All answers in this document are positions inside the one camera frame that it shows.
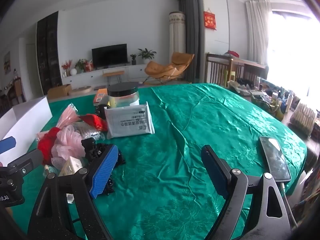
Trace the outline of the black beaded hair nets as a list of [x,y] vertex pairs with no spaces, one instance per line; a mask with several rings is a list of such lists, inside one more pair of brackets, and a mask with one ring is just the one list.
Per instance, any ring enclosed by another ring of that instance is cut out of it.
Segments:
[[[96,141],[93,138],[84,139],[81,141],[81,143],[85,149],[85,159],[87,160],[87,168],[88,169],[89,169],[89,165],[91,164],[91,162],[95,158],[98,158],[102,154],[102,152],[104,151],[105,147],[107,145],[109,145],[109,144],[105,144],[105,143],[96,143]],[[114,169],[120,165],[124,165],[125,163],[126,163],[126,161],[122,155],[122,152],[118,148],[118,160],[116,162]],[[114,185],[114,182],[113,182],[112,178],[110,177],[109,180],[107,181],[107,184],[106,184],[102,194],[109,195],[109,194],[113,193],[114,192],[113,185]]]

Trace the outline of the red yarn ball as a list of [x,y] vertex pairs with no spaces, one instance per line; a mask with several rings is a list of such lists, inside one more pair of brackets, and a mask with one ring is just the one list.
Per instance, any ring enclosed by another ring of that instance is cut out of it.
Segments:
[[51,128],[38,142],[37,149],[42,152],[43,165],[51,165],[52,148],[57,139],[57,134],[61,131],[58,127]]

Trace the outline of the pink mesh bath sponge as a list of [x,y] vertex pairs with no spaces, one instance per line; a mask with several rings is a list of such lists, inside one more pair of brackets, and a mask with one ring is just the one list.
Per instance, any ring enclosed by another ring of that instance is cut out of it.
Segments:
[[72,125],[68,125],[59,131],[51,149],[52,165],[61,170],[70,157],[76,159],[84,158],[85,149],[81,141],[81,134]]

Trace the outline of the red snack bag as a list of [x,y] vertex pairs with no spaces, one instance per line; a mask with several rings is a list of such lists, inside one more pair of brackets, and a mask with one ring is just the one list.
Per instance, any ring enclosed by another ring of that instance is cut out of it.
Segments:
[[95,114],[81,115],[79,118],[99,132],[107,132],[107,122]]

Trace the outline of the white wet wipes pack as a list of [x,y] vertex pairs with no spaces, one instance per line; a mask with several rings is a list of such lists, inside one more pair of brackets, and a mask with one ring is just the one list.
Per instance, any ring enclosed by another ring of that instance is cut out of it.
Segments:
[[105,108],[107,138],[155,134],[149,104]]

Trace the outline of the pink plastic bag pack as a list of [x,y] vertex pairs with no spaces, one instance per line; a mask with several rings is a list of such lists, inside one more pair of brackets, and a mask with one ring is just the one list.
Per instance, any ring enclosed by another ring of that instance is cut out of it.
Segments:
[[36,141],[39,142],[44,138],[61,139],[66,135],[69,136],[75,132],[73,124],[79,121],[78,110],[73,103],[70,103],[63,113],[60,115],[56,126],[48,131],[39,132],[36,134]]

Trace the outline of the tan tissue pack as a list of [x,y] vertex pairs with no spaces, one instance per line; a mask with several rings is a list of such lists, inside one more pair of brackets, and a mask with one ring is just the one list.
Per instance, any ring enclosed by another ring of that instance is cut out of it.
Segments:
[[60,171],[59,176],[73,175],[81,168],[83,168],[83,165],[80,159],[69,157]]

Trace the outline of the black garbage bag roll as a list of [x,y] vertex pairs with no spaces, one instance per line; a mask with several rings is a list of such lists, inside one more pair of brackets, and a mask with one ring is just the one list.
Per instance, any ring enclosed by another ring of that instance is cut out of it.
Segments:
[[110,106],[107,104],[99,104],[95,108],[95,114],[101,119],[106,120],[105,110],[110,109]]

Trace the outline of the white cardboard box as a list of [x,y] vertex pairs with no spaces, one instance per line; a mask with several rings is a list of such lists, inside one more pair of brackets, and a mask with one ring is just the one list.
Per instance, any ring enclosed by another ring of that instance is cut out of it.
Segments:
[[46,97],[13,106],[5,113],[1,117],[1,139],[14,137],[16,146],[1,154],[2,165],[7,166],[26,154],[37,133],[41,132],[51,118],[52,113]]

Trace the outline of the black smartphone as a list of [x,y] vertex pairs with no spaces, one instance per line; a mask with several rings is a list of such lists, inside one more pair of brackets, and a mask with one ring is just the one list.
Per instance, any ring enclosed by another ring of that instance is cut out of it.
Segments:
[[291,174],[286,159],[277,139],[272,137],[259,138],[270,174],[277,183],[288,183]]

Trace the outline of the white tv cabinet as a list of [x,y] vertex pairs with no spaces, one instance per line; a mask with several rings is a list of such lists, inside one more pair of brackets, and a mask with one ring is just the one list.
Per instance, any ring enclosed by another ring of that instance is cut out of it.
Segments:
[[109,86],[120,82],[143,82],[148,77],[145,68],[146,64],[140,64],[95,70],[64,77],[62,84],[79,88],[84,86]]

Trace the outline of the small potted plant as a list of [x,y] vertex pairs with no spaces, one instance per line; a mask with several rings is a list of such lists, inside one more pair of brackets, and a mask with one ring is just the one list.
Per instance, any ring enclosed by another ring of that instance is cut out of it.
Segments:
[[136,54],[131,54],[130,57],[131,57],[132,65],[133,66],[136,65],[137,64],[137,61],[136,61],[137,55]]

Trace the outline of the black television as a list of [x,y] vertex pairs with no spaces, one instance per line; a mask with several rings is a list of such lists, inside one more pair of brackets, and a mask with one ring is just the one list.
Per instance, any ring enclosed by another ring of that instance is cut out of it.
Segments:
[[92,49],[92,62],[95,68],[108,68],[109,66],[127,63],[127,44]]

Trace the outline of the white sheer curtain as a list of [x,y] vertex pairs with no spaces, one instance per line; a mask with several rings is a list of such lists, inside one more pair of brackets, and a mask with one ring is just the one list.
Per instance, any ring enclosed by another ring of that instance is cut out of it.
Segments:
[[250,0],[245,3],[248,18],[248,59],[267,65],[268,17],[272,14],[269,0]]

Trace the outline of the grey curtain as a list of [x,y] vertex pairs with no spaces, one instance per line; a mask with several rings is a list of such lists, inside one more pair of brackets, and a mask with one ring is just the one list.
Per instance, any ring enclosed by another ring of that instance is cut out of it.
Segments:
[[185,78],[188,82],[199,83],[204,68],[203,0],[178,0],[178,7],[185,14],[186,53],[194,55]]

